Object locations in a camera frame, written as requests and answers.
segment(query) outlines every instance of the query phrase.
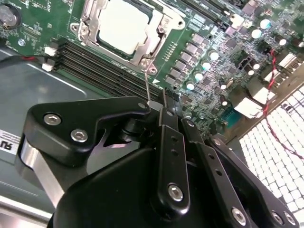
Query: red wire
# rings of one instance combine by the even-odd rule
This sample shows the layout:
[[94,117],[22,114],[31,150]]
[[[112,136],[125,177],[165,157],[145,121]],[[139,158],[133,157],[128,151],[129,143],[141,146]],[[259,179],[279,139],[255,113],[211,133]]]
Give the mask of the red wire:
[[275,71],[276,71],[276,57],[275,57],[275,54],[274,54],[274,50],[272,49],[270,51],[270,55],[272,57],[272,75],[271,75],[271,79],[270,79],[270,82],[269,82],[269,85],[268,85],[268,94],[267,94],[267,100],[266,100],[266,106],[263,110],[263,114],[265,116],[265,119],[266,119],[266,123],[267,123],[267,126],[270,130],[270,133],[273,135],[273,137],[275,138],[275,140],[286,150],[286,151],[289,151],[291,154],[297,156],[298,158],[300,159],[303,159],[304,160],[304,157],[299,155],[296,151],[293,151],[293,150],[290,150],[289,148],[287,148],[287,146],[285,146],[281,141],[280,139],[277,137],[275,131],[273,130],[273,128],[271,127],[269,121],[268,121],[268,109],[269,109],[269,93],[270,93],[270,89],[272,87],[272,85],[274,84],[275,82]]
[[34,56],[30,56],[30,57],[23,56],[22,59],[27,60],[27,61],[32,61],[32,60],[36,60],[36,57],[34,57]]

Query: sticker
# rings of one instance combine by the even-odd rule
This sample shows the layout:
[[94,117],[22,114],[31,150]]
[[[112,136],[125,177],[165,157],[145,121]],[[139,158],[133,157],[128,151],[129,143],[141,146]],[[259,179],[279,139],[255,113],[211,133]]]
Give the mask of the sticker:
[[0,150],[16,155],[19,142],[20,137],[0,130]]

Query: motherboard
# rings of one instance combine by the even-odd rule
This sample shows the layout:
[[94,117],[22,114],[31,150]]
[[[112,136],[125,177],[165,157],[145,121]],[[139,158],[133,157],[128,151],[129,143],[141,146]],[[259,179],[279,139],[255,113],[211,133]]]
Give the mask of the motherboard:
[[304,60],[303,0],[0,0],[0,24],[6,46],[104,96],[174,90],[202,134],[260,117],[272,74]]

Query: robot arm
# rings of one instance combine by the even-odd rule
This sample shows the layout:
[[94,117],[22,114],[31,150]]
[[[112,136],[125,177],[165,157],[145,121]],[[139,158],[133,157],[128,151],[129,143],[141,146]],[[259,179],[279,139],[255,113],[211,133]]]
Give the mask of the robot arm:
[[[299,227],[220,138],[202,140],[175,93],[148,104],[119,97],[28,111],[16,167],[51,199],[50,227]],[[132,141],[140,148],[87,174],[97,144]]]

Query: metal socket frame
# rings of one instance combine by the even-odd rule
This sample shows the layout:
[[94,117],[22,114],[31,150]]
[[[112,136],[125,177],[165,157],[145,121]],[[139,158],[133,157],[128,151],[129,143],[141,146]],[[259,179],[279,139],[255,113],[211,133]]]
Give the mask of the metal socket frame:
[[[113,60],[121,63],[136,72],[147,72],[149,75],[157,74],[158,70],[153,64],[157,54],[162,48],[170,32],[182,30],[185,28],[185,15],[174,9],[172,6],[160,0],[152,0],[162,8],[162,12],[155,9],[154,6],[143,0],[138,0],[153,9],[152,18],[146,28],[147,39],[144,44],[139,45],[132,59],[127,60],[111,50],[106,49],[97,42],[97,35],[100,28],[98,16],[108,4],[108,0],[86,0],[81,15],[80,23],[71,23],[71,31],[78,36],[79,41],[84,46],[92,47],[102,54],[105,54]],[[155,40],[161,38],[155,48]]]

